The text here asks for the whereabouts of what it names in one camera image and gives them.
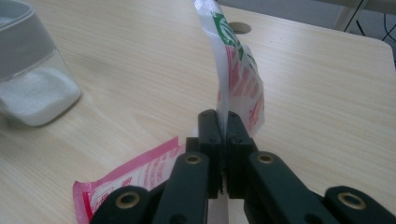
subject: wooden table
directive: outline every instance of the wooden table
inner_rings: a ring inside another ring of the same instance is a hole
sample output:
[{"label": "wooden table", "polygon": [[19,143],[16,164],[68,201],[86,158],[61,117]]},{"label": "wooden table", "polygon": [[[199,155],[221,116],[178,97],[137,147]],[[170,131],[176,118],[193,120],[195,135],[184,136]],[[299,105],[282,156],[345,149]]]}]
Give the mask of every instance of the wooden table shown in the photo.
[{"label": "wooden table", "polygon": [[[0,118],[0,223],[76,223],[89,182],[166,140],[192,136],[215,108],[217,75],[192,2],[28,0],[83,95],[41,128]],[[396,213],[396,73],[378,40],[229,7],[264,82],[255,142],[314,192],[346,185]],[[247,223],[242,202],[230,222]]]}]

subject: bolt hole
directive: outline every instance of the bolt hole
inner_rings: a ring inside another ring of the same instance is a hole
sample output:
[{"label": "bolt hole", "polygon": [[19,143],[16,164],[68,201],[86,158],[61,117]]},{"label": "bolt hole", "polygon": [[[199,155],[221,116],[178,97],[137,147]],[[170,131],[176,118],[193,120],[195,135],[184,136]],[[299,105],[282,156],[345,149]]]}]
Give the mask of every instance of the bolt hole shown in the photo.
[{"label": "bolt hole", "polygon": [[341,203],[344,205],[357,209],[357,210],[362,210],[367,207],[367,204],[364,202],[364,200],[350,192],[341,192],[338,194],[338,200],[340,200]]},{"label": "bolt hole", "polygon": [[187,223],[187,219],[181,214],[173,215],[169,219],[169,224],[185,224],[185,223]]},{"label": "bolt hole", "polygon": [[132,208],[140,201],[140,195],[134,191],[121,194],[116,200],[116,206],[120,209]]},{"label": "bolt hole", "polygon": [[189,163],[189,164],[196,164],[196,163],[201,162],[201,157],[192,155],[192,156],[186,157],[185,160],[186,160],[186,163]]},{"label": "bolt hole", "polygon": [[259,162],[266,163],[266,164],[272,163],[274,161],[274,158],[272,156],[265,155],[265,154],[259,155],[259,157],[257,159],[259,160]]},{"label": "bolt hole", "polygon": [[323,223],[322,220],[320,219],[320,217],[317,217],[312,214],[306,214],[304,220],[308,224],[322,224]]},{"label": "bolt hole", "polygon": [[240,21],[232,21],[228,23],[236,35],[245,35],[251,31],[251,27]]}]

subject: cable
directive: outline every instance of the cable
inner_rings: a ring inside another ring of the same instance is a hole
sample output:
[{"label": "cable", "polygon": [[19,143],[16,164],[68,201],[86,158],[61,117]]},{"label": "cable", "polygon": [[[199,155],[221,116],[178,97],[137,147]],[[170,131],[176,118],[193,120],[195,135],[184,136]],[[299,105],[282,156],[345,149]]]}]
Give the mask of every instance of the cable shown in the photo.
[{"label": "cable", "polygon": [[363,32],[363,29],[361,28],[361,23],[358,20],[356,20],[356,24],[358,25],[359,30],[361,31],[361,34],[366,36],[366,34]]},{"label": "cable", "polygon": [[385,40],[385,38],[387,38],[387,36],[389,36],[390,39],[392,39],[393,41],[396,41],[395,38],[393,38],[393,36],[390,35],[390,33],[393,31],[393,29],[396,27],[396,24],[392,27],[392,29],[390,29],[390,31],[388,32],[388,28],[387,28],[387,14],[384,13],[384,29],[385,29],[385,33],[387,33],[384,38],[382,38],[382,41]]},{"label": "cable", "polygon": [[[358,7],[356,7],[355,12],[353,12],[352,18],[354,18],[356,16],[356,13],[358,13],[359,8],[361,8],[361,4],[364,2],[364,0],[361,0],[361,2],[359,3]],[[344,29],[344,32],[347,31],[347,27],[350,25],[350,23],[352,22],[352,20],[349,20],[349,22],[347,23],[346,28]]]}]

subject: red stripe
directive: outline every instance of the red stripe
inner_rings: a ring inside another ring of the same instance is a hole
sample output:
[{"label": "red stripe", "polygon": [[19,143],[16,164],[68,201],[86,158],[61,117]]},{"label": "red stripe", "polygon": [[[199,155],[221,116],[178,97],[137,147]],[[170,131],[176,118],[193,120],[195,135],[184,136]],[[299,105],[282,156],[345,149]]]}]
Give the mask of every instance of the red stripe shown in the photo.
[{"label": "red stripe", "polygon": [[87,212],[88,220],[91,222],[93,213],[90,206],[90,193],[87,191],[83,191],[82,200],[84,201],[85,211]]},{"label": "red stripe", "polygon": [[229,71],[231,71],[231,62],[233,61],[233,48],[226,46],[225,50],[227,51],[228,69]]},{"label": "red stripe", "polygon": [[235,66],[233,67],[233,71],[231,73],[230,91],[235,87],[236,83],[239,81],[238,70],[239,70],[239,62],[235,64]]},{"label": "red stripe", "polygon": [[256,96],[258,91],[259,91],[259,84],[256,83],[256,85],[254,85],[253,91],[251,92],[249,97],[254,99],[254,97]]},{"label": "red stripe", "polygon": [[247,96],[250,93],[251,88],[253,88],[253,83],[254,83],[254,77],[251,77],[250,80],[248,81],[247,87],[244,91],[244,96]]},{"label": "red stripe", "polygon": [[247,86],[249,77],[250,77],[250,71],[245,67],[244,74],[242,75],[242,83],[239,85],[238,90],[236,90],[234,96],[242,95],[242,92],[245,90],[245,87]]}]

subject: transparent plastic packaging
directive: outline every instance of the transparent plastic packaging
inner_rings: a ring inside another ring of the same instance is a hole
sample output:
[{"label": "transparent plastic packaging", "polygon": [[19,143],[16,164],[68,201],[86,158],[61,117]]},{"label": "transparent plastic packaging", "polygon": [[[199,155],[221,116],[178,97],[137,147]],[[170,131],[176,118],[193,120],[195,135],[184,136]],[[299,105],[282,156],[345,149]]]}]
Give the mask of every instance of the transparent plastic packaging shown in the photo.
[{"label": "transparent plastic packaging", "polygon": [[89,224],[99,206],[116,189],[131,185],[152,190],[159,186],[169,178],[177,156],[185,149],[176,137],[124,163],[102,179],[89,183],[76,181],[73,200],[78,224]]},{"label": "transparent plastic packaging", "polygon": [[250,136],[264,123],[263,84],[250,48],[242,45],[214,0],[193,0],[215,55],[220,131],[225,137],[228,111],[238,114]]}]

